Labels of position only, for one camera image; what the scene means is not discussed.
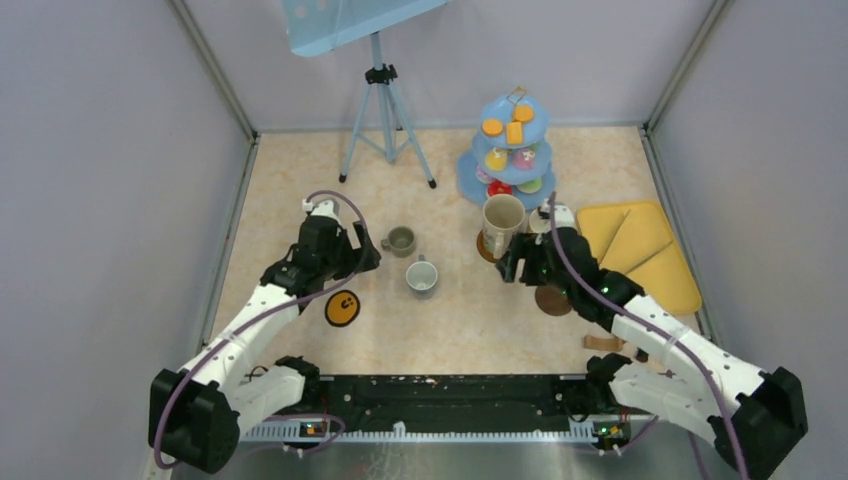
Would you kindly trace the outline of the orange-brown coaster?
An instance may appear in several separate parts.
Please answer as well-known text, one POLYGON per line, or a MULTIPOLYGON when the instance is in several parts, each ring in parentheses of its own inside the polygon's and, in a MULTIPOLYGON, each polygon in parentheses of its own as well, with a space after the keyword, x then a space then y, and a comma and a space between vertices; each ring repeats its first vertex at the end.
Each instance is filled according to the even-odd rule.
POLYGON ((489 263, 496 263, 497 259, 486 249, 484 241, 484 232, 479 231, 476 237, 476 249, 481 258, 489 263))

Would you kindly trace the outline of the dark brown coaster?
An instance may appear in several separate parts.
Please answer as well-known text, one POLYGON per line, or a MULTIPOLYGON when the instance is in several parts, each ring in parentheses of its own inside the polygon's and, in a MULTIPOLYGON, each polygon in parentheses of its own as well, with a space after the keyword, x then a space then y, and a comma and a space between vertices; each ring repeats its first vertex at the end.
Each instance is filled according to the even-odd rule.
POLYGON ((565 316, 572 310, 572 304, 567 295, 552 286, 539 286, 534 292, 537 307, 545 314, 555 317, 565 316))

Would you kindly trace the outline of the large cream mug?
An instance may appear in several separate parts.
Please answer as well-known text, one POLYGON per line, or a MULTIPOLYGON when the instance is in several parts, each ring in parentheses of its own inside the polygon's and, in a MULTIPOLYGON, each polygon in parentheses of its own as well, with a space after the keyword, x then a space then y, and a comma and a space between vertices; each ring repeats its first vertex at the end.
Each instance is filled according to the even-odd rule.
POLYGON ((511 239, 525 226, 523 203, 512 195, 489 198, 482 210, 482 228, 486 249, 500 259, 511 239))

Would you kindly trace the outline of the orange smiley coaster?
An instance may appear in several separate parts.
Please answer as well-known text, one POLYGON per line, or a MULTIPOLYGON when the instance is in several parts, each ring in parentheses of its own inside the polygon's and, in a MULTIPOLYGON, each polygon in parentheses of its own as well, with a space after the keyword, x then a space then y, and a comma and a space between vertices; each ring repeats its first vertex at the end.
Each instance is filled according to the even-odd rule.
POLYGON ((325 321, 332 327, 345 328, 354 322, 361 311, 361 301, 351 290, 331 294, 324 307, 325 321))

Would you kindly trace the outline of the red donut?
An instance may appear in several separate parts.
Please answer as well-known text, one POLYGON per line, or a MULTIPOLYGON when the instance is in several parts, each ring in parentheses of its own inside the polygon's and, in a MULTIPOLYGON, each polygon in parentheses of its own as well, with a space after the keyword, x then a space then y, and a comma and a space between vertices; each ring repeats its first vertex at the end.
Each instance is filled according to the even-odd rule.
POLYGON ((513 186, 503 183, 498 180, 494 180, 488 184, 486 189, 486 197, 491 198, 496 195, 512 195, 513 194, 513 186))

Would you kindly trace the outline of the green donut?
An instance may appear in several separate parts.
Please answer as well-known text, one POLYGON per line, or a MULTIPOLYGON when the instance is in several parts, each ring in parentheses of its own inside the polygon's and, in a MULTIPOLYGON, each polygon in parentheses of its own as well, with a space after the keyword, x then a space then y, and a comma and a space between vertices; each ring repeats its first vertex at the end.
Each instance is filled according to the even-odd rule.
POLYGON ((543 187, 543 179, 541 177, 518 184, 516 189, 527 195, 538 192, 543 187))

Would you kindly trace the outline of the purple donut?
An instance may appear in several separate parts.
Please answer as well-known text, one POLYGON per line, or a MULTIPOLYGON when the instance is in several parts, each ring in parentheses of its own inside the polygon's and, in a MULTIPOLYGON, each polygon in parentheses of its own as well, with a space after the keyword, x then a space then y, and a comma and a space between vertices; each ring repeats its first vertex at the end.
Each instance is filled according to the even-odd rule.
POLYGON ((494 181, 494 178, 489 175, 484 169, 480 166, 477 166, 475 169, 475 176, 477 180, 483 184, 491 184, 494 181))

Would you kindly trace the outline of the metal tongs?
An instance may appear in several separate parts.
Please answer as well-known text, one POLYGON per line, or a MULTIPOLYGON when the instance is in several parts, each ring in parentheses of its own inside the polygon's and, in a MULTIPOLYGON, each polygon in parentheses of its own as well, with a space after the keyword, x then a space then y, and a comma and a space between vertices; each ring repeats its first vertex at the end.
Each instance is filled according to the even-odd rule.
POLYGON ((674 243, 663 211, 656 204, 638 204, 626 212, 621 225, 598 259, 602 268, 631 273, 674 243))

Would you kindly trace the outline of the yellow cupcake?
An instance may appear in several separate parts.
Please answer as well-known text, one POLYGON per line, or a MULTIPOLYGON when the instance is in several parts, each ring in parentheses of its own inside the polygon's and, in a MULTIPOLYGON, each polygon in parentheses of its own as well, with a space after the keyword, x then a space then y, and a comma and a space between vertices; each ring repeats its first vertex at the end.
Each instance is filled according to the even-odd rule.
POLYGON ((503 171, 509 165, 510 151, 495 147, 491 149, 484 157, 484 165, 491 171, 503 171))

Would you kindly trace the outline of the pink cupcake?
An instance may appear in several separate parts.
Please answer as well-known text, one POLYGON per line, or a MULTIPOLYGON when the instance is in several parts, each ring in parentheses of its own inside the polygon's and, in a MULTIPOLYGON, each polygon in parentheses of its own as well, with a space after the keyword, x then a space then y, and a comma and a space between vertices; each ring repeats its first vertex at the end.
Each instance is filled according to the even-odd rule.
POLYGON ((532 170, 535 167, 536 151, 532 147, 516 149, 512 154, 512 165, 519 171, 532 170))

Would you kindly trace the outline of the yellow mug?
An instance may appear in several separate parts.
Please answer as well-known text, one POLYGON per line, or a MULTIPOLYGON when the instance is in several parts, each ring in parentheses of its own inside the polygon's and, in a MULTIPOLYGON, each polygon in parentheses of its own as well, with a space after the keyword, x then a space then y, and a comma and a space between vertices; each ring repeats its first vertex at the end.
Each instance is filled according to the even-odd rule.
POLYGON ((527 232, 531 234, 544 234, 550 230, 549 215, 541 212, 539 208, 533 209, 528 216, 527 232))

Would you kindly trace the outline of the small olive cup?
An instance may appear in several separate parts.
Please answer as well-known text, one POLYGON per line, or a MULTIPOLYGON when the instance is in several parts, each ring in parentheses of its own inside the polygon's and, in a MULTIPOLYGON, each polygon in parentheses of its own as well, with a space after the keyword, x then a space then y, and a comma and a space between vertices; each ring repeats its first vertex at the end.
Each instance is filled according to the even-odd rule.
POLYGON ((408 226, 396 226, 381 240, 380 245, 394 257, 406 258, 416 249, 415 231, 408 226))

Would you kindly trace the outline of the small grey-blue cup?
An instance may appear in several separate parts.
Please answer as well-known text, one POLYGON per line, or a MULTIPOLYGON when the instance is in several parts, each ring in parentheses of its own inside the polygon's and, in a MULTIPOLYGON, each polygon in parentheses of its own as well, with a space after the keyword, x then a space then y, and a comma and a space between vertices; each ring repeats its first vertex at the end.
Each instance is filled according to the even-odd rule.
POLYGON ((405 280, 414 296, 419 299, 428 299, 435 292, 439 280, 439 272, 437 267, 421 254, 407 268, 405 280))

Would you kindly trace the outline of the brown wooden blocks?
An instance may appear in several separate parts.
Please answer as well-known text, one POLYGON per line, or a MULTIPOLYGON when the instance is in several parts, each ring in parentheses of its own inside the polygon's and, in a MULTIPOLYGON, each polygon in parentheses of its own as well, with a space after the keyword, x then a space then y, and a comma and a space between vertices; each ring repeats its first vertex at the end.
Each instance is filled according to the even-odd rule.
POLYGON ((598 337, 594 335, 584 335, 582 345, 585 349, 603 351, 603 352, 621 352, 626 341, 616 336, 598 337))

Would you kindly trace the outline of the blue tripod stand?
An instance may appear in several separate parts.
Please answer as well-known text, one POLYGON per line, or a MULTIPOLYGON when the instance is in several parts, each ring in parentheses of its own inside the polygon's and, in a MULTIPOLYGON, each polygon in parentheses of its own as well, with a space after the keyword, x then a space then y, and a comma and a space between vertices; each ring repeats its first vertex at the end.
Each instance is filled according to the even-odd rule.
POLYGON ((419 165, 425 175, 430 189, 436 189, 438 182, 433 175, 420 142, 415 133, 411 119, 405 108, 397 86, 399 75, 393 64, 383 59, 380 31, 369 35, 373 65, 364 73, 365 88, 358 113, 351 132, 351 141, 342 162, 338 181, 345 183, 352 164, 356 145, 362 141, 381 154, 388 164, 394 164, 399 155, 408 147, 412 147, 418 158, 419 165), (372 95, 377 98, 380 128, 383 134, 383 144, 362 133, 362 122, 372 95))

